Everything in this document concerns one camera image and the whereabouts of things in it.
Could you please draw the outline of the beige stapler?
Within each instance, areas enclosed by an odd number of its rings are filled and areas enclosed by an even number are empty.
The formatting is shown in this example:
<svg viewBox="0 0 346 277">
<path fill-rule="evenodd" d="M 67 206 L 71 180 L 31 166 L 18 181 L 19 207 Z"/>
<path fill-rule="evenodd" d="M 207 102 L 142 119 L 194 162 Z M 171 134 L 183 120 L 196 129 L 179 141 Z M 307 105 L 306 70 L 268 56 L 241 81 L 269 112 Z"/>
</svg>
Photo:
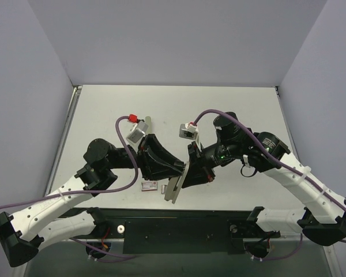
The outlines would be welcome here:
<svg viewBox="0 0 346 277">
<path fill-rule="evenodd" d="M 146 130 L 146 134 L 152 133 L 152 119 L 150 116 L 145 117 L 145 123 L 147 124 L 148 128 Z"/>
</svg>

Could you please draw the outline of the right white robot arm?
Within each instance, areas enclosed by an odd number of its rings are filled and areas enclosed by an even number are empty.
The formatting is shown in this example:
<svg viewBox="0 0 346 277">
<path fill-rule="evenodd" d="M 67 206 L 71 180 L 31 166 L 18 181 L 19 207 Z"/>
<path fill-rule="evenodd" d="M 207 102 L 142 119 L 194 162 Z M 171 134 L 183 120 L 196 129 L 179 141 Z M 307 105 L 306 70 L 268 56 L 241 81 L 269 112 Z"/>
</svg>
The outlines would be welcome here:
<svg viewBox="0 0 346 277">
<path fill-rule="evenodd" d="M 216 143 L 199 149 L 188 147 L 190 166 L 183 188 L 202 185 L 215 178 L 214 168 L 240 160 L 255 173 L 263 173 L 286 188 L 302 204 L 293 210 L 253 209 L 247 232 L 301 233 L 310 241 L 330 246 L 346 238 L 346 197 L 329 189 L 298 161 L 288 146 L 269 132 L 256 133 L 241 124 L 235 113 L 214 110 Z"/>
</svg>

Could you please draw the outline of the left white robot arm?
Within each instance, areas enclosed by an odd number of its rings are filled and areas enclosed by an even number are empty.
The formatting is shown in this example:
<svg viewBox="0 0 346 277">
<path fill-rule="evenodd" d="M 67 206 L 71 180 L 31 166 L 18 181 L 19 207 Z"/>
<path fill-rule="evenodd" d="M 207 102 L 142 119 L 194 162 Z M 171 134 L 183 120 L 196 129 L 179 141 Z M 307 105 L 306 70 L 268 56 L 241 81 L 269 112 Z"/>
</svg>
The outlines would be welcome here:
<svg viewBox="0 0 346 277">
<path fill-rule="evenodd" d="M 111 189 L 118 179 L 114 169 L 133 169 L 148 181 L 181 177 L 186 164 L 169 153 L 154 134 L 144 135 L 138 149 L 124 144 L 117 148 L 104 139 L 93 140 L 84 154 L 86 164 L 58 190 L 26 208 L 0 213 L 0 244 L 11 267 L 32 260 L 42 249 L 80 235 L 99 238 L 111 225 L 99 208 L 87 208 L 76 216 L 60 216 L 78 204 L 100 194 L 121 192 L 130 187 Z"/>
</svg>

